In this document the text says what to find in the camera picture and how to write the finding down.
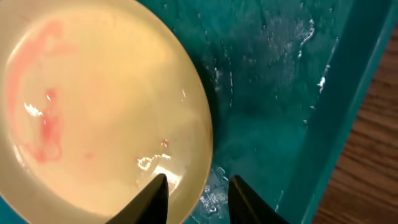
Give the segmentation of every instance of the wooden table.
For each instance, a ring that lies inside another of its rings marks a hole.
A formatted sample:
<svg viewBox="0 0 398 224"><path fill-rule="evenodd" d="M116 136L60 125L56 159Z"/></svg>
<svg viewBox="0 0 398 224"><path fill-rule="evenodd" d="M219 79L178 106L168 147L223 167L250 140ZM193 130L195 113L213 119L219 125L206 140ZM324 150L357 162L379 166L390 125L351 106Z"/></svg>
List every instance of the wooden table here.
<svg viewBox="0 0 398 224"><path fill-rule="evenodd" d="M398 28L313 222L398 223Z"/></svg>

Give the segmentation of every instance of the pink residue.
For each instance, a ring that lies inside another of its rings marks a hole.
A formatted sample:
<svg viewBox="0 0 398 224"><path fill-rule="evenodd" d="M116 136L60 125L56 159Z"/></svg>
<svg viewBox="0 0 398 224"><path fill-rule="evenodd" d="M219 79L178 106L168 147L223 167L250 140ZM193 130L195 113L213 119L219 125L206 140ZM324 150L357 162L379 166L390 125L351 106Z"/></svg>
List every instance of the pink residue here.
<svg viewBox="0 0 398 224"><path fill-rule="evenodd" d="M7 110L11 122L15 120L18 87L26 70L39 59L49 37L56 39L62 36L63 25L60 21L50 21L35 39L26 40L13 58L7 81Z"/></svg>
<svg viewBox="0 0 398 224"><path fill-rule="evenodd" d="M6 90L6 105L7 115L11 121L11 130L14 137L21 141L21 135L16 124L16 107L17 94L21 85L21 81L26 71L34 63L39 61L40 56L43 55L45 46L50 37L60 39L63 35L63 24L60 21L52 20L48 22L43 29L37 34L35 38L27 39L19 47L17 53L10 64L9 74L7 76L7 90ZM70 46L59 45L51 54L53 56L69 52ZM45 97L47 99L47 106L43 110L42 115L34 118L40 119L40 143L34 146L32 143L24 143L25 149L38 162L45 163L48 161L55 161L62 156L62 149L60 147L61 140L61 120L58 109L57 91L50 88L46 91Z"/></svg>
<svg viewBox="0 0 398 224"><path fill-rule="evenodd" d="M38 147L32 144L25 144L30 155L40 164L48 161L56 161L62 156L61 122L57 109L57 92L55 89L48 89L45 94L48 105L40 116L40 143Z"/></svg>
<svg viewBox="0 0 398 224"><path fill-rule="evenodd" d="M167 139L163 139L160 145L165 147L165 148L168 148L169 147L169 141Z"/></svg>

